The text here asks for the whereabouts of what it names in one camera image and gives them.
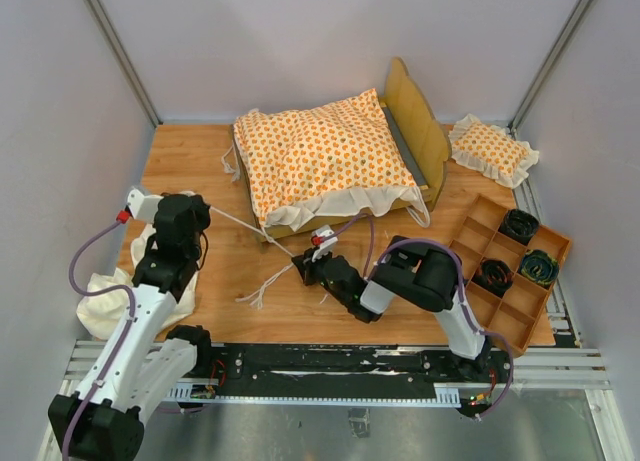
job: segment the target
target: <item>wire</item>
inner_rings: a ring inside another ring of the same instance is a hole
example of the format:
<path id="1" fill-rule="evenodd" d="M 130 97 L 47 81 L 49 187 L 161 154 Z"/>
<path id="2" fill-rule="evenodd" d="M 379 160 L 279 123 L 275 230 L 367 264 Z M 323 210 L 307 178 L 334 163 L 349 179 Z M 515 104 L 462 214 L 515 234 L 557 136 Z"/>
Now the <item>wire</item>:
<path id="1" fill-rule="evenodd" d="M 207 254 L 209 253 L 209 238 L 207 238 L 207 235 L 204 231 L 200 234 L 200 236 L 204 238 L 204 254 L 202 255 L 200 266 L 198 266 L 198 271 L 200 271 L 204 267 L 204 262 L 207 260 Z"/>
<path id="2" fill-rule="evenodd" d="M 333 234 L 330 234 L 329 236 L 325 236 L 325 237 L 322 238 L 322 241 L 326 241 L 328 239 L 335 238 L 336 236 L 338 236 L 339 234 L 344 233 L 347 229 L 349 229 L 351 226 L 353 226 L 353 223 L 355 223 L 357 220 L 362 219 L 364 217 L 369 219 L 369 231 L 371 233 L 371 237 L 370 237 L 370 240 L 369 240 L 369 252 L 367 254 L 367 261 L 364 263 L 364 271 L 362 272 L 362 277 L 363 278 L 367 275 L 367 271 L 369 271 L 369 263 L 371 262 L 371 256 L 373 255 L 373 241 L 375 239 L 375 226 L 373 224 L 373 216 L 371 214 L 369 214 L 369 213 L 357 214 L 353 218 L 351 218 L 351 220 L 347 224 L 342 226 L 337 231 L 334 231 Z"/>
<path id="3" fill-rule="evenodd" d="M 225 380 L 227 379 L 227 367 L 219 359 L 216 359 L 216 363 L 218 363 L 220 366 L 222 366 L 222 369 L 224 369 L 224 371 L 222 372 L 222 377 L 220 378 L 220 383 L 218 384 L 218 387 L 221 388 Z"/>
<path id="4" fill-rule="evenodd" d="M 483 399 L 487 399 L 489 397 L 491 397 L 491 395 L 493 394 L 493 390 L 496 388 L 496 384 L 498 383 L 498 379 L 496 376 L 496 371 L 495 369 L 491 368 L 489 369 L 489 377 L 491 378 L 491 387 L 489 388 L 489 391 L 485 391 L 484 393 L 480 393 L 477 396 L 472 396 L 471 397 L 471 405 L 475 406 L 476 404 L 478 404 L 480 401 L 482 401 Z"/>
<path id="5" fill-rule="evenodd" d="M 502 402 L 502 400 L 504 399 L 504 397 L 507 395 L 507 393 L 509 392 L 509 388 L 511 387 L 511 384 L 513 383 L 513 353 L 511 351 L 511 346 L 509 346 L 509 343 L 507 342 L 506 338 L 500 334 L 500 333 L 494 333 L 492 331 L 486 331 L 483 328 L 481 328 L 480 326 L 478 326 L 476 323 L 473 322 L 473 317 L 471 315 L 471 311 L 469 310 L 469 306 L 466 302 L 466 299 L 464 297 L 464 276 L 462 274 L 462 264 L 460 263 L 460 259 L 458 258 L 458 256 L 456 256 L 456 254 L 447 246 L 440 244 L 436 241 L 432 241 L 430 239 L 425 239 L 425 238 L 413 238 L 413 239 L 403 239 L 402 241 L 398 241 L 396 243 L 392 243 L 391 245 L 389 245 L 387 247 L 387 249 L 385 249 L 382 254 L 380 255 L 380 257 L 378 258 L 378 261 L 376 261 L 376 263 L 373 265 L 373 269 L 371 270 L 371 274 L 369 275 L 369 279 L 371 279 L 373 277 L 373 275 L 375 274 L 376 270 L 378 269 L 378 266 L 384 261 L 384 258 L 394 249 L 400 248 L 402 246 L 406 246 L 408 244 L 426 244 L 427 246 L 431 246 L 433 248 L 437 248 L 440 249 L 441 251 L 445 252 L 446 254 L 449 255 L 449 257 L 451 259 L 453 259 L 453 262 L 456 266 L 456 270 L 457 270 L 457 274 L 458 274 L 458 300 L 460 301 L 460 305 L 462 308 L 462 313 L 464 315 L 465 320 L 467 321 L 467 324 L 469 325 L 469 328 L 471 328 L 471 331 L 473 331 L 474 333 L 477 334 L 481 334 L 483 336 L 488 336 L 491 338 L 497 338 L 505 347 L 505 350 L 507 351 L 507 354 L 509 356 L 509 375 L 507 376 L 507 382 L 504 385 L 504 389 L 502 390 L 502 392 L 500 393 L 500 395 L 498 396 L 498 398 L 495 400 L 495 402 L 489 406 L 489 408 L 487 408 L 482 414 L 479 414 L 478 416 L 480 418 L 485 417 L 486 415 L 488 415 L 489 413 L 491 413 L 494 409 L 496 409 L 498 407 L 498 405 Z"/>
<path id="6" fill-rule="evenodd" d="M 213 369 L 211 370 L 211 376 L 209 377 L 209 386 L 213 386 L 213 379 L 216 377 L 216 363 L 213 363 Z"/>
<path id="7" fill-rule="evenodd" d="M 120 336 L 116 341 L 116 344 L 113 346 L 111 353 L 109 353 L 109 356 L 107 357 L 107 360 L 102 366 L 102 369 L 98 373 L 98 376 L 96 376 L 96 379 L 93 381 L 91 388 L 89 388 L 87 395 L 82 400 L 82 402 L 80 403 L 80 406 L 78 406 L 78 409 L 76 409 L 76 412 L 74 413 L 73 417 L 71 418 L 71 421 L 69 422 L 69 426 L 67 427 L 67 431 L 64 433 L 64 439 L 62 441 L 61 451 L 62 451 L 62 459 L 64 461 L 69 461 L 69 447 L 71 445 L 71 438 L 73 437 L 73 432 L 75 431 L 78 421 L 80 420 L 82 413 L 85 411 L 85 409 L 89 405 L 89 402 L 91 401 L 96 391 L 98 390 L 98 383 L 104 380 L 105 376 L 107 375 L 107 372 L 109 371 L 109 368 L 113 364 L 113 361 L 115 360 L 118 352 L 120 351 L 120 348 L 124 344 L 127 334 L 129 333 L 129 330 L 131 329 L 131 326 L 133 324 L 133 319 L 136 313 L 135 295 L 133 293 L 133 290 L 129 286 L 126 286 L 124 284 L 118 284 L 115 286 L 109 286 L 108 288 L 104 288 L 99 291 L 92 291 L 92 292 L 87 291 L 85 289 L 82 289 L 75 280 L 74 273 L 75 273 L 76 265 L 78 264 L 78 260 L 80 259 L 80 256 L 82 255 L 82 253 L 84 253 L 87 250 L 87 248 L 89 248 L 89 246 L 91 246 L 93 243 L 98 241 L 100 238 L 102 238 L 106 234 L 116 229 L 118 226 L 123 225 L 125 223 L 126 223 L 126 220 L 124 218 L 118 217 L 118 221 L 113 223 L 108 228 L 100 231 L 98 234 L 96 234 L 95 236 L 90 238 L 86 243 L 84 243 L 80 247 L 80 249 L 78 249 L 78 251 L 76 251 L 76 253 L 73 255 L 73 258 L 71 259 L 71 263 L 69 264 L 69 283 L 71 284 L 71 287 L 73 288 L 73 290 L 76 293 L 81 294 L 82 296 L 86 296 L 86 297 L 100 296 L 101 294 L 106 294 L 112 291 L 116 291 L 118 289 L 123 289 L 127 293 L 127 296 L 129 297 L 129 319 L 126 321 L 124 328 L 122 329 L 122 332 L 120 333 Z"/>

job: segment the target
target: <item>white wall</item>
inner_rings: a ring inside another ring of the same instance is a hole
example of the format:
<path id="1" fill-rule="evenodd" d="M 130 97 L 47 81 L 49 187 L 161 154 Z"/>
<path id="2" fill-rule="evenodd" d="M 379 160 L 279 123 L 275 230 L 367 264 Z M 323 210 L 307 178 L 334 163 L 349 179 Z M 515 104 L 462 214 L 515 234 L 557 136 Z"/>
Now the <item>white wall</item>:
<path id="1" fill-rule="evenodd" d="M 152 130 L 82 0 L 0 0 L 0 40 L 0 458 L 27 460 L 84 332 L 68 262 L 113 221 Z"/>
<path id="2" fill-rule="evenodd" d="M 564 269 L 640 455 L 640 11 L 599 0 L 520 130 L 546 221 L 574 238 Z"/>
<path id="3" fill-rule="evenodd" d="M 402 56 L 436 114 L 509 120 L 577 0 L 103 0 L 165 119 L 382 88 Z"/>

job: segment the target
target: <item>wooden floor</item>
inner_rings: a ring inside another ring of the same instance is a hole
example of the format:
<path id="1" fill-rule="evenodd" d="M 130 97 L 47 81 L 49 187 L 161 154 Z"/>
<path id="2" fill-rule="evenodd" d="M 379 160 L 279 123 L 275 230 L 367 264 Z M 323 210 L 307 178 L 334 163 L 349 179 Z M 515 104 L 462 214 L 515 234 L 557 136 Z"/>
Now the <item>wooden floor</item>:
<path id="1" fill-rule="evenodd" d="M 244 188 L 240 183 L 231 183 L 220 163 L 230 145 L 228 126 L 160 126 L 142 184 L 154 193 L 195 191 L 207 203 L 248 222 L 250 207 Z M 511 190 L 453 161 L 449 161 L 448 170 L 445 189 L 429 228 L 419 227 L 404 209 L 375 220 L 374 258 L 396 234 L 448 243 L 477 193 L 515 207 Z M 262 310 L 236 303 L 235 298 L 258 289 L 290 261 L 277 247 L 259 245 L 246 228 L 215 213 L 211 218 L 207 230 L 211 247 L 198 280 L 196 310 L 182 323 L 204 326 L 214 341 L 446 344 L 433 315 L 398 298 L 380 321 L 369 325 L 357 321 L 332 298 L 320 304 L 323 289 L 303 286 L 295 268 L 268 288 Z M 132 272 L 129 243 L 143 225 L 135 221 L 130 224 L 119 266 Z M 281 242 L 296 254 L 310 247 L 308 233 Z M 343 254 L 353 266 L 362 269 L 368 246 L 368 222 L 361 220 L 340 236 L 335 253 Z M 543 316 L 531 344 L 553 343 L 549 320 Z"/>

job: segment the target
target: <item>coiled black cable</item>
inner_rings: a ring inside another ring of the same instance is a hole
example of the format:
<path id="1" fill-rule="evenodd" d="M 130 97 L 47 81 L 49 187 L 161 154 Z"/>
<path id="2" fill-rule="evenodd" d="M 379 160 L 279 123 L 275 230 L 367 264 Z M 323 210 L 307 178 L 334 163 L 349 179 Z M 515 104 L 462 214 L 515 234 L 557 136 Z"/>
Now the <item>coiled black cable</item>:
<path id="1" fill-rule="evenodd" d="M 558 277 L 558 261 L 540 249 L 527 251 L 518 272 L 538 286 L 549 288 Z"/>
<path id="2" fill-rule="evenodd" d="M 540 222 L 534 216 L 520 209 L 511 209 L 502 220 L 498 231 L 526 246 L 539 227 Z"/>
<path id="3" fill-rule="evenodd" d="M 490 293 L 502 297 L 513 285 L 513 272 L 504 261 L 485 259 L 473 275 L 473 282 Z"/>

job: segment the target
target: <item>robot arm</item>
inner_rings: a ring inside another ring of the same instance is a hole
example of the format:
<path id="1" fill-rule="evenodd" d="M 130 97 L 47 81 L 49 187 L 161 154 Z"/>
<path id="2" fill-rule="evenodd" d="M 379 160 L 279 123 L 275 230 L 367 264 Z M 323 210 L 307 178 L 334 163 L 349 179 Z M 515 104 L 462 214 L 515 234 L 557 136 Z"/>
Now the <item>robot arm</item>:
<path id="1" fill-rule="evenodd" d="M 211 366 L 209 333 L 178 326 L 143 367 L 162 323 L 198 269 L 209 207 L 198 195 L 163 197 L 134 187 L 127 211 L 135 219 L 152 221 L 156 229 L 133 276 L 135 314 L 132 319 L 125 311 L 76 392 L 56 396 L 49 407 L 59 446 L 71 426 L 69 454 L 79 459 L 134 459 L 144 426 L 169 389 L 185 373 L 207 376 Z"/>
<path id="2" fill-rule="evenodd" d="M 395 236 L 390 246 L 405 239 Z M 473 312 L 467 307 L 454 260 L 436 247 L 437 243 L 434 246 L 407 243 L 392 249 L 367 281 L 344 257 L 333 257 L 331 248 L 336 238 L 328 226 L 314 232 L 313 240 L 322 242 L 293 258 L 306 285 L 319 282 L 351 314 L 366 323 L 380 319 L 391 300 L 400 296 L 434 313 L 447 334 L 450 350 L 464 361 L 462 371 L 469 367 L 482 371 L 491 343 L 481 334 Z"/>

